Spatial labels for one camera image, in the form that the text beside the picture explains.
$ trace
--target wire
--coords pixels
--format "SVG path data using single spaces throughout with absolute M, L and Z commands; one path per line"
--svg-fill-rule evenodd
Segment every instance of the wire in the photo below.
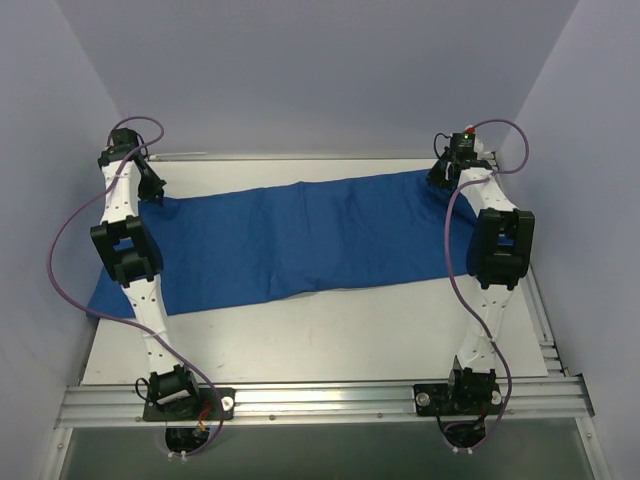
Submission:
M 468 437 L 475 433 L 478 426 L 484 422 L 488 414 L 488 408 L 486 410 L 481 409 L 480 415 L 474 421 L 452 422 L 447 424 L 446 426 L 442 424 L 442 420 L 440 420 L 440 414 L 438 411 L 436 412 L 436 419 L 438 420 L 438 426 L 440 427 L 442 435 L 444 435 L 445 440 L 449 442 L 449 444 L 458 448 L 468 448 L 466 446 L 469 444 L 469 442 L 467 441 Z
M 133 386 L 134 386 L 134 387 L 135 387 L 135 389 L 136 389 L 136 395 L 138 395 L 138 396 L 139 396 L 139 397 L 140 397 L 140 398 L 141 398 L 141 399 L 146 403 L 146 401 L 147 401 L 147 397 L 143 396 L 143 395 L 140 393 L 140 390 L 139 390 L 139 388 L 140 388 L 140 387 L 138 386 L 138 383 L 139 383 L 140 381 L 142 381 L 142 383 L 144 383 L 144 386 L 145 386 L 145 387 L 147 387 L 147 391 L 149 391 L 149 382 L 147 382 L 147 379 L 146 379 L 146 378 L 142 378 L 142 377 L 140 377 L 140 378 L 137 378 L 137 379 L 136 379 L 136 383 L 134 383 L 134 384 L 133 384 Z
M 209 400 L 205 400 L 204 408 L 200 412 L 200 415 L 198 415 L 198 424 L 196 425 L 196 430 L 195 430 L 196 432 L 204 432 L 207 429 L 206 425 L 202 422 L 206 420 L 206 418 L 209 416 L 210 413 L 211 413 L 211 404 L 209 403 Z
M 439 136 L 443 136 L 444 138 L 451 138 L 451 135 L 445 135 L 444 133 L 440 132 L 440 133 L 436 133 L 436 136 L 433 137 L 433 153 L 436 154 L 436 158 L 438 160 L 441 159 L 440 154 L 438 153 L 438 146 L 437 146 L 437 140 Z M 445 153 L 449 150 L 449 147 L 444 147 L 444 151 Z
M 138 132 L 136 132 L 136 135 L 138 136 L 140 143 L 144 143 L 144 138 L 142 138 L 142 135 L 140 135 Z M 147 147 L 144 147 L 144 153 L 142 155 L 146 160 L 149 159 L 149 149 Z
M 136 153 L 140 152 L 145 147 L 148 147 L 150 145 L 153 145 L 154 143 L 157 143 L 164 136 L 164 127 L 162 126 L 162 124 L 160 122 L 158 122 L 157 120 L 155 120 L 155 119 L 153 119 L 151 117 L 146 117 L 146 116 L 142 116 L 142 115 L 128 117 L 128 118 L 125 118 L 124 120 L 121 120 L 120 122 L 118 122 L 111 129 L 111 131 L 113 132 L 113 130 L 118 128 L 120 125 L 122 125 L 123 123 L 126 123 L 126 122 L 128 122 L 130 120 L 147 120 L 149 122 L 152 122 L 152 123 L 156 124 L 156 126 L 160 129 L 160 134 L 156 138 L 154 138 L 153 140 L 150 140 L 147 143 L 142 143 L 142 144 L 138 145 L 136 148 L 134 148 L 133 150 L 131 150 L 122 159 L 122 162 L 120 163 L 120 166 L 118 167 L 118 169 L 116 171 L 116 174 L 113 177 L 113 182 L 111 182 L 109 187 L 105 191 L 103 191 L 103 192 L 99 193 L 98 195 L 90 198 L 85 203 L 80 205 L 80 207 L 78 207 L 64 221 L 64 223 L 62 224 L 62 226 L 60 227 L 60 229 L 56 233 L 56 235 L 55 235 L 55 237 L 53 239 L 53 242 L 51 242 L 51 245 L 49 246 L 49 251 L 48 251 L 48 254 L 47 254 L 47 276 L 49 277 L 49 281 L 51 282 L 51 285 L 53 286 L 55 291 L 58 292 L 58 294 L 64 300 L 66 300 L 68 303 L 70 303 L 71 305 L 73 305 L 77 309 L 82 310 L 83 312 L 91 315 L 92 317 L 105 318 L 107 320 L 112 320 L 114 322 L 122 323 L 123 325 L 128 325 L 130 327 L 137 328 L 138 330 L 142 330 L 143 332 L 151 335 L 169 353 L 171 353 L 174 357 L 176 357 L 179 361 L 181 361 L 184 365 L 189 367 L 194 373 L 196 373 L 197 375 L 199 375 L 202 378 L 204 383 L 207 384 L 207 386 L 211 389 L 211 391 L 213 392 L 214 396 L 216 397 L 216 402 L 218 404 L 218 407 L 220 408 L 220 412 L 223 412 L 224 408 L 222 406 L 222 397 L 221 397 L 220 392 L 218 391 L 218 389 L 213 384 L 213 382 L 209 379 L 209 377 L 207 377 L 204 374 L 204 372 L 202 372 L 202 370 L 200 370 L 197 366 L 195 366 L 193 363 L 191 363 L 189 360 L 187 360 L 185 357 L 183 357 L 180 353 L 178 353 L 173 347 L 171 347 L 171 345 L 169 345 L 167 342 L 165 342 L 162 339 L 162 337 L 160 337 L 153 329 L 151 329 L 151 328 L 149 328 L 149 327 L 147 327 L 145 325 L 142 325 L 140 323 L 137 323 L 135 321 L 132 321 L 132 320 L 126 320 L 124 318 L 116 317 L 116 316 L 113 316 L 113 315 L 110 315 L 110 314 L 107 314 L 107 313 L 103 313 L 103 312 L 98 312 L 98 311 L 93 310 L 93 309 L 91 309 L 89 307 L 85 307 L 80 302 L 78 302 L 77 300 L 75 300 L 71 296 L 69 296 L 63 290 L 63 288 L 60 286 L 60 284 L 58 283 L 58 280 L 56 279 L 56 277 L 55 277 L 55 275 L 53 273 L 53 253 L 55 251 L 55 248 L 56 248 L 56 245 L 58 243 L 58 240 L 60 239 L 60 236 L 62 235 L 62 232 L 64 232 L 65 228 L 67 228 L 67 225 L 69 225 L 69 223 L 71 223 L 71 221 L 80 212 L 82 212 L 85 208 L 87 208 L 89 205 L 91 205 L 96 200 L 99 200 L 100 198 L 106 196 L 107 194 L 109 194 L 109 192 L 111 192 L 115 188 L 116 183 L 118 182 L 119 176 L 122 173 L 122 170 L 124 169 L 126 163 L 129 162 L 131 160 L 131 158 Z M 111 133 L 109 133 L 109 137 L 107 138 L 107 145 L 109 145 L 110 141 L 111 141 Z M 202 452 L 220 434 L 220 431 L 222 430 L 222 424 L 223 423 L 224 423 L 224 418 L 223 418 L 223 415 L 221 414 L 220 415 L 220 421 L 218 423 L 218 427 L 212 433 L 209 434 L 209 437 L 207 438 L 207 440 L 201 446 L 199 446 L 195 450 L 187 453 L 186 455 L 187 456 L 191 456 L 191 455 L 195 455 L 197 453 Z
M 504 366 L 505 374 L 507 376 L 507 393 L 503 398 L 502 408 L 500 409 L 498 416 L 496 417 L 493 425 L 491 426 L 487 434 L 480 441 L 478 441 L 478 443 L 470 447 L 471 450 L 475 450 L 476 448 L 479 448 L 480 446 L 482 446 L 487 441 L 487 439 L 494 434 L 493 432 L 496 430 L 496 428 L 502 421 L 502 418 L 504 417 L 504 414 L 507 410 L 507 404 L 511 399 L 511 393 L 513 391 L 513 377 L 511 375 L 511 370 L 509 368 L 509 364 L 507 363 L 507 359 L 504 357 L 504 355 L 502 354 L 502 351 L 500 350 L 500 347 L 498 347 L 498 344 L 493 339 L 493 335 L 491 334 L 491 330 L 489 330 L 488 325 L 482 319 L 482 317 L 478 315 L 478 313 L 476 313 L 476 311 L 471 307 L 471 305 L 469 305 L 469 303 L 464 299 L 464 297 L 462 296 L 462 293 L 460 292 L 460 289 L 458 288 L 458 284 L 456 282 L 455 275 L 453 272 L 453 261 L 451 260 L 451 245 L 449 241 L 450 234 L 451 234 L 451 218 L 453 216 L 453 206 L 456 203 L 456 199 L 458 198 L 458 195 L 460 195 L 460 192 L 462 192 L 462 190 L 464 190 L 465 188 L 471 185 L 479 185 L 481 183 L 486 183 L 491 179 L 491 177 L 495 175 L 510 175 L 513 173 L 518 173 L 525 167 L 525 165 L 529 161 L 529 140 L 527 139 L 527 136 L 525 135 L 524 131 L 518 125 L 516 125 L 511 120 L 505 120 L 502 118 L 492 118 L 490 120 L 484 120 L 480 123 L 475 124 L 473 128 L 478 128 L 488 123 L 506 123 L 507 125 L 510 125 L 515 130 L 517 130 L 517 132 L 520 134 L 524 142 L 524 159 L 522 160 L 522 163 L 517 168 L 514 168 L 512 170 L 505 170 L 505 171 L 493 171 L 491 172 L 490 175 L 488 175 L 487 177 L 481 180 L 470 180 L 468 182 L 463 183 L 462 185 L 459 185 L 458 188 L 456 188 L 456 190 L 453 192 L 453 195 L 449 200 L 449 205 L 447 206 L 447 215 L 444 221 L 444 257 L 445 257 L 445 262 L 447 264 L 447 274 L 449 276 L 449 282 L 451 283 L 453 292 L 456 294 L 456 297 L 458 297 L 458 300 L 460 301 L 462 306 L 471 314 L 473 318 L 475 318 L 478 321 L 478 323 L 484 330 L 485 334 L 487 335 L 487 338 L 489 339 L 489 342 L 491 343 L 491 346 L 496 352 L 496 355 L 500 359 L 500 362 L 502 362 L 502 365 Z M 454 428 L 457 425 L 468 425 L 468 422 L 450 423 L 449 425 L 447 425 L 447 428 Z

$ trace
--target black mounting plate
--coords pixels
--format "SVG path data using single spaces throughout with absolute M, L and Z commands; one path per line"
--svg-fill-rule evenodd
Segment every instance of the black mounting plate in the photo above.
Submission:
M 500 393 L 498 385 L 495 386 L 495 390 Z M 436 407 L 439 409 L 439 415 L 441 417 L 452 417 L 452 416 L 480 416 L 483 413 L 481 412 L 481 406 L 475 405 L 471 407 L 468 411 L 462 413 L 455 409 L 455 406 L 452 402 L 443 401 L 442 399 L 448 398 L 449 392 L 449 384 L 448 383 L 425 383 L 425 384 L 416 384 L 413 386 L 413 401 L 416 406 L 416 415 L 419 417 L 435 417 L 436 416 Z M 420 406 L 416 402 L 416 397 L 419 393 L 426 393 L 429 395 L 429 405 Z M 500 413 L 500 409 L 502 408 L 502 403 L 498 405 L 490 404 L 488 415 L 497 415 Z
M 221 398 L 232 398 L 234 400 L 235 407 L 236 391 L 233 388 L 217 388 L 217 390 L 220 393 Z M 207 401 L 211 405 L 211 412 L 203 420 L 220 420 L 220 405 L 218 404 L 216 396 L 208 387 L 200 387 L 200 407 L 198 408 L 193 408 L 193 406 L 190 406 L 187 409 L 176 411 L 165 407 L 161 411 L 158 410 L 157 406 L 149 405 L 149 402 L 145 402 L 142 420 L 144 420 L 145 422 L 177 422 L 186 420 L 194 420 L 197 422 L 200 416 L 200 412 L 202 412 L 202 410 L 204 409 L 205 402 Z M 225 421 L 232 420 L 233 411 L 234 408 L 231 408 L 231 410 L 226 412 L 222 411 L 223 419 Z

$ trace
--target glass panel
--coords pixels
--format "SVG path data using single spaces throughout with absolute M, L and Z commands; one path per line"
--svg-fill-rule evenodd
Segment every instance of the glass panel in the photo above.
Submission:
M 163 429 L 73 432 L 62 478 L 593 478 L 572 419 L 509 420 L 473 455 L 454 455 L 435 423 L 228 427 L 182 464 Z

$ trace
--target white robotic arm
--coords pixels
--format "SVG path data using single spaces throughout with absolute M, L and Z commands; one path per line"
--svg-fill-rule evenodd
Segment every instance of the white robotic arm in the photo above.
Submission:
M 139 179 L 138 197 L 161 203 L 165 182 L 139 153 L 122 165 L 127 155 L 140 147 L 135 131 L 120 128 L 111 132 L 111 139 L 113 146 L 102 152 L 98 164 L 107 188 L 116 175 L 118 181 L 105 197 L 104 213 L 100 225 L 91 228 L 91 239 L 107 273 L 128 298 L 136 320 L 155 332 L 143 333 L 150 372 L 149 380 L 143 379 L 147 384 L 147 406 L 164 414 L 191 415 L 201 404 L 195 377 L 153 338 L 157 335 L 171 346 L 160 289 L 163 261 L 156 242 L 137 215 L 137 198 L 131 193 L 131 182 Z
M 418 384 L 414 393 L 419 416 L 435 416 L 452 446 L 472 449 L 485 438 L 486 416 L 504 412 L 496 382 L 494 345 L 513 290 L 529 268 L 535 219 L 531 212 L 519 210 L 507 199 L 491 165 L 478 158 L 473 128 L 453 133 L 449 138 L 445 152 L 442 155 L 436 152 L 438 162 L 430 170 L 427 183 L 429 188 L 449 197 L 456 188 L 468 184 L 460 193 L 468 200 L 477 220 L 466 264 L 467 272 L 477 283 L 474 294 L 463 303 L 478 317 L 468 317 L 466 335 L 447 385 Z M 449 425 L 440 421 L 442 416 L 456 415 L 477 415 L 478 419 Z
M 114 161 L 102 167 L 106 188 L 109 188 L 113 182 L 121 163 L 122 160 Z M 136 218 L 138 216 L 138 199 L 131 194 L 131 182 L 139 179 L 135 163 L 128 162 L 124 165 L 119 177 L 116 186 L 106 195 L 104 214 L 100 219 L 100 224 L 117 224 L 118 222 L 124 222 L 127 218 Z M 146 278 L 140 278 L 129 282 L 128 286 L 121 286 L 133 308 L 136 320 L 152 329 L 166 343 L 170 344 L 165 325 L 167 312 L 162 301 L 160 274 L 154 275 L 151 281 Z M 149 356 L 149 373 L 171 372 L 173 366 L 180 363 L 164 346 L 156 342 L 151 335 L 143 334 L 143 337 Z
M 470 185 L 462 190 L 462 195 L 467 198 L 476 217 L 480 217 L 481 212 L 488 209 L 496 212 L 517 211 L 517 207 L 505 196 L 491 173 L 491 170 L 477 167 L 460 172 L 459 184 L 489 178 L 486 183 Z M 489 284 L 483 288 L 479 281 L 474 287 L 474 295 L 468 299 L 471 308 L 486 323 L 494 341 L 498 340 L 502 318 L 512 294 L 513 289 L 509 289 L 507 285 Z M 466 336 L 458 351 L 458 361 L 463 369 L 470 368 L 477 373 L 495 370 L 496 354 L 486 332 L 475 319 L 469 319 Z

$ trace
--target blue cloth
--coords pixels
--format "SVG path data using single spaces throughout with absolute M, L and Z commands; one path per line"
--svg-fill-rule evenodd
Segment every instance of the blue cloth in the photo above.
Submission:
M 141 203 L 140 215 L 164 258 L 167 313 L 446 277 L 446 198 L 430 190 L 426 174 Z M 475 215 L 462 195 L 456 210 L 451 250 L 456 274 L 464 274 Z M 104 270 L 89 306 L 133 317 Z

